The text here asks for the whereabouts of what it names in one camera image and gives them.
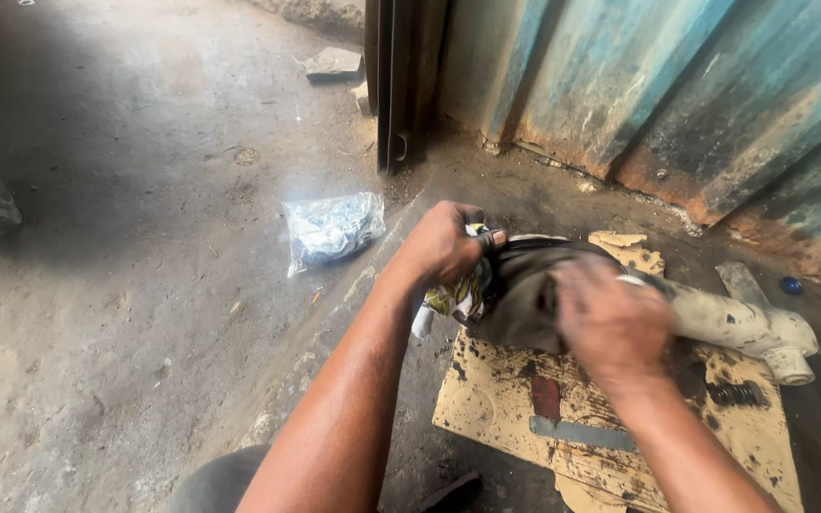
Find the concrete floor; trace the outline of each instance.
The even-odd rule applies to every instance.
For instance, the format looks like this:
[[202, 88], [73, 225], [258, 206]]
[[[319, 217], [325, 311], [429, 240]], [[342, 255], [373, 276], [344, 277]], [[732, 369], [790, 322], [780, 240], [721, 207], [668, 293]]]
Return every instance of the concrete floor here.
[[[273, 441], [441, 197], [513, 231], [641, 230], [668, 277], [713, 291], [714, 264], [742, 259], [821, 342], [821, 287], [784, 296], [781, 261], [521, 152], [439, 133], [412, 172], [379, 180], [352, 85], [311, 87], [295, 63], [330, 44], [236, 0], [0, 3], [0, 177], [28, 217], [0, 242], [0, 511], [160, 510], [200, 464]], [[260, 160], [238, 165], [241, 148]], [[390, 234], [287, 279], [279, 202], [361, 190], [386, 195]], [[564, 510], [549, 471], [430, 424], [454, 329], [410, 344], [381, 510], [412, 511], [471, 468], [473, 510]], [[784, 401], [804, 504], [821, 511], [821, 354], [811, 364], [817, 381]]]

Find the right hand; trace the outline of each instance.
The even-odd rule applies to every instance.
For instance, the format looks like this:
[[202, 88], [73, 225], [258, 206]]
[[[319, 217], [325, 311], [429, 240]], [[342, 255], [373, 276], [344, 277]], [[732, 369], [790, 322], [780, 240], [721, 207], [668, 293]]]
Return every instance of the right hand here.
[[601, 256], [585, 254], [550, 271], [556, 282], [556, 329], [608, 395], [636, 380], [666, 376], [661, 359], [673, 313], [652, 286], [617, 280]]

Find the clear plastic bag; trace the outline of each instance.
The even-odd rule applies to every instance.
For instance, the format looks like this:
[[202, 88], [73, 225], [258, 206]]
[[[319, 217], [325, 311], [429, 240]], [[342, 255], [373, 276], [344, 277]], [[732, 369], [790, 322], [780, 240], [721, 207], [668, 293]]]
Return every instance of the clear plastic bag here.
[[372, 192], [287, 202], [284, 213], [290, 232], [287, 277], [349, 255], [385, 233], [385, 204]]

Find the left hand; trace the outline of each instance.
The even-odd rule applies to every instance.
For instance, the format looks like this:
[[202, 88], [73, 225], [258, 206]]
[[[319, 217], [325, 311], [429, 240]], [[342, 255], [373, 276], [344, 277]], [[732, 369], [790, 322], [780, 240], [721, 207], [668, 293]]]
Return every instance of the left hand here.
[[451, 283], [473, 271], [484, 253], [506, 243], [502, 230], [477, 237], [464, 231], [465, 225], [485, 224], [486, 219], [480, 207], [440, 201], [420, 219], [388, 267], [415, 276], [425, 288]]

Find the ring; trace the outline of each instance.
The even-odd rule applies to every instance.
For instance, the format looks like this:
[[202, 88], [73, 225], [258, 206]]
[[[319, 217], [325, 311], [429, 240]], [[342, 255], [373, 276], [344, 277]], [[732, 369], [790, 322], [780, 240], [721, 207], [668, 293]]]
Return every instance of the ring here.
[[616, 279], [616, 280], [619, 280], [619, 281], [625, 281], [626, 283], [629, 283], [630, 285], [645, 286], [645, 282], [642, 281], [642, 279], [640, 277], [635, 277], [633, 275], [618, 275], [617, 277], [615, 277], [613, 279]]

